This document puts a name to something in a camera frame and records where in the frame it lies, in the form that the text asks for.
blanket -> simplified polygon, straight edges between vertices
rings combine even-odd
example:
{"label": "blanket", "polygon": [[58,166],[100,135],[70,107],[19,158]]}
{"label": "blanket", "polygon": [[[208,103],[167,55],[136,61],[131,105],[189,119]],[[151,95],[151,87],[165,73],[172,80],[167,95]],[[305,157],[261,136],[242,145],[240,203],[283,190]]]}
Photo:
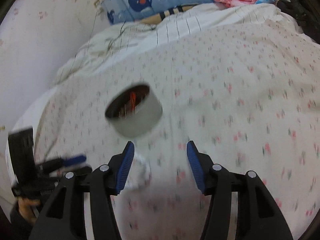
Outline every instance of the blanket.
{"label": "blanket", "polygon": [[144,53],[200,30],[226,24],[261,24],[266,19],[302,33],[295,20],[281,13],[274,5],[226,9],[220,3],[201,4],[185,13],[169,15],[158,25],[128,22],[105,29],[79,48],[76,55],[58,70],[53,83],[60,84],[72,75],[91,75],[131,54]]}
{"label": "blanket", "polygon": [[[125,87],[146,82],[163,116],[132,139],[150,176],[144,187],[126,187],[113,198],[122,238],[200,238],[210,199],[188,164],[186,143],[193,140],[229,171],[255,170],[298,239],[320,205],[320,49],[279,24],[281,17],[203,28],[90,76],[70,77],[43,112],[36,161],[85,153],[93,169],[108,163],[128,138],[107,122],[105,109]],[[230,239],[236,196],[232,210]]]}

black device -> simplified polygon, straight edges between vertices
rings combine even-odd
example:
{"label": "black device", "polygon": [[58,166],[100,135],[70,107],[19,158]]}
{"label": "black device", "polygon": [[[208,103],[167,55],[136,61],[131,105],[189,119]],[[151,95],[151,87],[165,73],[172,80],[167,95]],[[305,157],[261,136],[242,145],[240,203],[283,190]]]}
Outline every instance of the black device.
{"label": "black device", "polygon": [[37,179],[37,170],[33,158],[33,128],[9,134],[8,145],[13,172],[17,181],[24,184]]}
{"label": "black device", "polygon": [[[108,165],[83,176],[67,173],[45,204],[29,240],[85,240],[84,192],[90,192],[94,239],[121,240],[110,196],[124,188],[133,153],[134,145],[128,142]],[[227,239],[233,191],[239,197],[236,240],[292,240],[279,207],[254,171],[229,172],[199,153],[192,141],[187,156],[198,188],[212,196],[200,240]]]}
{"label": "black device", "polygon": [[[68,160],[56,158],[36,165],[33,156],[32,127],[9,134],[8,145],[13,172],[17,179],[11,188],[12,193],[15,197],[39,199],[41,201],[41,205],[37,208],[39,211],[62,178],[50,177],[49,174],[61,167],[85,161],[85,156],[80,155]],[[82,175],[91,171],[90,167],[85,166],[73,172]]]}

white bedsheet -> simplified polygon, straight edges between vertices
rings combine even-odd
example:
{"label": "white bedsheet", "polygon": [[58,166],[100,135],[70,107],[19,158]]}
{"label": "white bedsheet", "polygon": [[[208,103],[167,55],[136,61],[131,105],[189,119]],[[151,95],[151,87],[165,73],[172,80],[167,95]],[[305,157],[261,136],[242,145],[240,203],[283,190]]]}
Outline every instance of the white bedsheet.
{"label": "white bedsheet", "polygon": [[[92,60],[91,66],[79,64],[42,113],[36,160],[85,152],[88,163],[97,168],[127,142],[104,119],[112,97],[141,79],[152,86],[164,116],[150,134],[134,141],[151,167],[150,185],[138,191],[127,188],[114,198],[124,240],[199,238],[209,202],[196,189],[190,172],[185,153],[189,139],[230,171],[257,171],[281,207],[294,239],[318,210],[320,127],[313,92],[319,89],[315,81],[320,50],[272,5],[228,10],[216,12],[220,20],[214,14],[208,17],[208,11],[168,19],[157,29],[158,44],[155,31],[128,50],[116,40],[121,45],[118,50],[114,47],[116,55],[111,57],[93,57],[89,48],[90,56],[81,60]],[[199,22],[198,29],[189,26],[193,35],[188,31],[182,38],[180,27],[173,32],[171,24],[189,24],[189,19]],[[230,19],[233,24],[225,25]],[[246,19],[254,24],[244,23]],[[167,44],[169,37],[173,42]],[[93,40],[92,48],[99,43]],[[93,239],[88,213],[86,225],[88,239]]]}

